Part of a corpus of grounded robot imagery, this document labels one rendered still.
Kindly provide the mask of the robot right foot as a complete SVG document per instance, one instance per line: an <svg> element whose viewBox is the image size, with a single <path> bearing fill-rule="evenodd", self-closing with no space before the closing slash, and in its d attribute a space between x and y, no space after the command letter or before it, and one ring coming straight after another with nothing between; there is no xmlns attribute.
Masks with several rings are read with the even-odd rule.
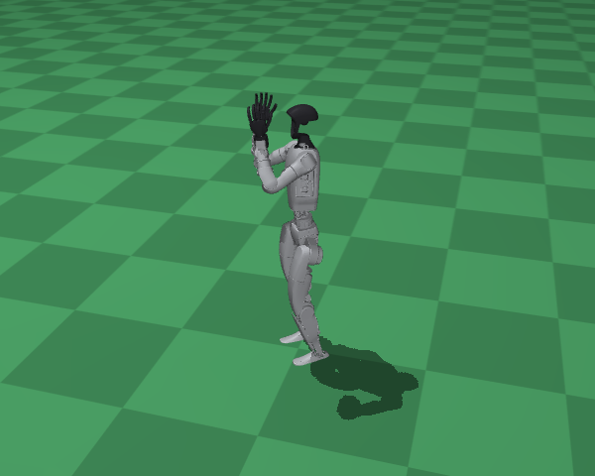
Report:
<svg viewBox="0 0 595 476"><path fill-rule="evenodd" d="M292 334L292 335L289 335L289 336L286 336L286 337L283 337L283 338L280 339L280 341L282 343L291 343L291 342L296 342L296 341L301 341L301 340L304 340L304 339L300 335L300 332L299 331L296 332L296 333L294 333L294 334Z"/></svg>

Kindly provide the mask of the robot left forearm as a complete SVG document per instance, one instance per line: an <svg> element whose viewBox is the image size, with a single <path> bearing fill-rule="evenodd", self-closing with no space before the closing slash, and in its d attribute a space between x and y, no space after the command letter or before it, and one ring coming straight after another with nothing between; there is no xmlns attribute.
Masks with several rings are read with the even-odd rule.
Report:
<svg viewBox="0 0 595 476"><path fill-rule="evenodd" d="M275 188L278 182L271 167L265 140L256 141L255 157L257 158L257 175L260 177L264 187L267 189Z"/></svg>

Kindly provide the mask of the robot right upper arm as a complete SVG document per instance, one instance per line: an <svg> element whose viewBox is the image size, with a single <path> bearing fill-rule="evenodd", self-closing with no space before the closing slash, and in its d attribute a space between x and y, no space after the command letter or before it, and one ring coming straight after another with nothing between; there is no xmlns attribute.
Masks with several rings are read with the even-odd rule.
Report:
<svg viewBox="0 0 595 476"><path fill-rule="evenodd" d="M297 142L298 142L297 140L290 141L285 146L273 151L273 153L271 155L269 155L271 166L284 162L286 160L287 153L288 153L290 146ZM254 167L257 169L256 161L257 161L257 158L255 157L254 158Z"/></svg>

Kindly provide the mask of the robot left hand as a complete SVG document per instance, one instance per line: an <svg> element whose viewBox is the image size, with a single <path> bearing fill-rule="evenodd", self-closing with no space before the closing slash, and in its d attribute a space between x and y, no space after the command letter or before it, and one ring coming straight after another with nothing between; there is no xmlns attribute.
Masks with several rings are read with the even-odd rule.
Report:
<svg viewBox="0 0 595 476"><path fill-rule="evenodd" d="M255 104L252 105L252 116L253 116L254 121L252 121L252 118L251 118L250 106L247 107L247 115L248 115L248 119L250 122L250 128L251 128L252 132L255 134L255 136L254 136L255 147L256 147L256 141L263 141L263 140L265 140L265 142L266 142L266 147L267 148L269 147L268 135L266 133L268 132L268 127L272 121L273 112L270 113L269 119L266 124L265 106L266 106L266 103L263 104L262 118L261 118L261 116L260 116L260 102L257 103L257 118L258 119L256 119Z"/></svg>

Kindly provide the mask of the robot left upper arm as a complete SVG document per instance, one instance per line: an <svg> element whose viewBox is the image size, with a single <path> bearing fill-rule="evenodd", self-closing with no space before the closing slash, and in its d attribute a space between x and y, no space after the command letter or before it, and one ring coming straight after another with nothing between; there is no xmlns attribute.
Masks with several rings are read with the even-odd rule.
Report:
<svg viewBox="0 0 595 476"><path fill-rule="evenodd" d="M278 183L275 188L267 189L262 183L262 189L266 193L276 193L301 176L313 171L316 167L316 164L316 159L311 153L304 153L299 156L291 165L285 168L281 175L276 178Z"/></svg>

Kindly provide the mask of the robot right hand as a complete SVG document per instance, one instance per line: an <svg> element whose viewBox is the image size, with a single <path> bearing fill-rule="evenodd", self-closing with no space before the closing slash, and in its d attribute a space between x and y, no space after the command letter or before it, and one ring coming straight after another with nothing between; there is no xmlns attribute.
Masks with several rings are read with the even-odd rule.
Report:
<svg viewBox="0 0 595 476"><path fill-rule="evenodd" d="M273 95L271 94L271 95L270 95L270 99L269 99L269 103L268 103L268 107L267 107L267 106L265 106L265 120L266 120L266 121L269 119L269 115L270 115L270 113L271 113L271 112L273 112L273 113L274 113L274 111L275 111L275 110L276 110L276 108L277 108L277 103L276 103L276 104L274 105L274 107L272 108L272 110L270 111L270 107L271 107L272 99L273 99ZM267 92L265 92L265 100L264 100L264 103L266 103L266 105L267 105L267 100L268 100L268 93L267 93ZM257 94L257 93L255 93L255 114L256 114L256 119L258 119L258 118L257 118L257 103L258 103L258 94ZM261 93L260 93L260 116L261 116L261 118L262 118L262 108L263 108L262 104L263 104L263 93L261 92ZM270 112L270 113L269 113L269 112ZM266 124L267 124L267 123L266 123Z"/></svg>

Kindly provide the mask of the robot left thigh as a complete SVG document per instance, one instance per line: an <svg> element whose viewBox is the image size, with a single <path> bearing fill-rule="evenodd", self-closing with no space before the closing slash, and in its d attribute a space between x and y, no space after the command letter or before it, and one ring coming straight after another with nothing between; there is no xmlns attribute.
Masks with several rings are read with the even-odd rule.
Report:
<svg viewBox="0 0 595 476"><path fill-rule="evenodd" d="M312 269L308 265L321 263L323 251L317 246L314 238L306 237L304 244L297 247L294 254L288 279L288 293L292 310L299 319L299 314L305 305L313 304L306 299L311 279Z"/></svg>

